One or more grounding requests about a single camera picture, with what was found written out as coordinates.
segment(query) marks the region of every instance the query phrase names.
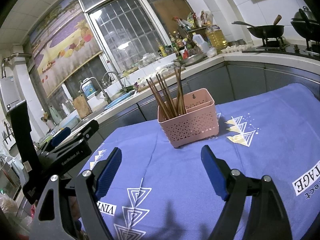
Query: gas stove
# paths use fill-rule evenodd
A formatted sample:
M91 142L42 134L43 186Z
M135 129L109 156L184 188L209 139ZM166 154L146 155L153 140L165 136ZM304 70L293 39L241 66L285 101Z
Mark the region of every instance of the gas stove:
M242 51L243 53L278 53L295 55L299 57L307 57L320 61L320 45L312 44L309 46L308 42L306 46L303 45L293 45L284 43L282 38L277 38L275 40L263 39L261 46L255 48L249 48L248 50Z

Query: bundle of chopsticks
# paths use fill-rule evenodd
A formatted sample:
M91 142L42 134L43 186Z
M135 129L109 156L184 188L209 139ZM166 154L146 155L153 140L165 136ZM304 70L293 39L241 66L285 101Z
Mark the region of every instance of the bundle of chopsticks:
M167 83L165 82L165 79L163 75L160 76L160 74L157 74L157 80L159 82L160 88L163 93L164 99L161 97L160 93L158 92L158 89L156 88L153 80L150 78L150 81L147 80L147 83L155 96L158 105L160 106L162 112L164 113L164 116L166 120L175 118L179 115L186 114L186 107L184 105L183 100L183 91L182 91L182 85L181 85L181 67L177 70L174 68L174 72L177 79L177 85L178 85L178 96L175 100L176 103L174 103L170 91L168 89Z

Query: ceiling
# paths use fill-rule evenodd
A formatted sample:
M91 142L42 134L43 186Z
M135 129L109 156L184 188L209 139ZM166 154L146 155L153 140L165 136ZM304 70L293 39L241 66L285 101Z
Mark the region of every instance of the ceiling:
M34 24L58 0L18 0L0 28L0 50L23 44Z

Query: utensil holder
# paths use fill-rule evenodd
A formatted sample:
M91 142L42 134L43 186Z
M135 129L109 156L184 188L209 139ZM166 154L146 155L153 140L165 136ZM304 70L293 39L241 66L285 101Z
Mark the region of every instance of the utensil holder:
M187 113L166 120L158 107L158 122L174 148L219 133L214 100L205 88L183 95Z

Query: faucet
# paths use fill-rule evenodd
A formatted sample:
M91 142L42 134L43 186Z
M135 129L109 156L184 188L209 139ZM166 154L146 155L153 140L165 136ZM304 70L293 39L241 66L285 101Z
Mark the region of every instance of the faucet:
M126 87L122 84L122 82L121 82L118 74L117 74L116 72L114 72L114 71L107 71L107 72L103 75L103 77L102 77L102 82L103 82L103 80L104 80L104 77L105 77L107 74L109 74L109 73L112 73L112 74L114 74L114 75L116 76L116 78L118 79L118 81L119 81L119 83L120 83L120 85L121 85L121 87L122 87L122 90L123 90L124 92L126 92L126 91L127 91Z
M4 70L4 63L12 60L14 57L31 58L31 54L17 52L17 53L11 54L10 57L5 57L5 58L2 60L2 64L1 64L1 78L7 77L6 74L5 74L5 70Z
M98 83L98 86L101 88L102 93L103 93L103 95L104 95L104 100L109 102L109 101L110 101L110 97L109 97L108 94L104 91L103 87L100 85L100 83L98 82L98 80L97 80L95 77L90 77L90 78L88 78L88 79L85 79L83 82L81 82L81 84L80 84L80 91L83 92L83 89L82 89L83 85L84 85L87 81L89 81L90 79L94 79L94 80Z

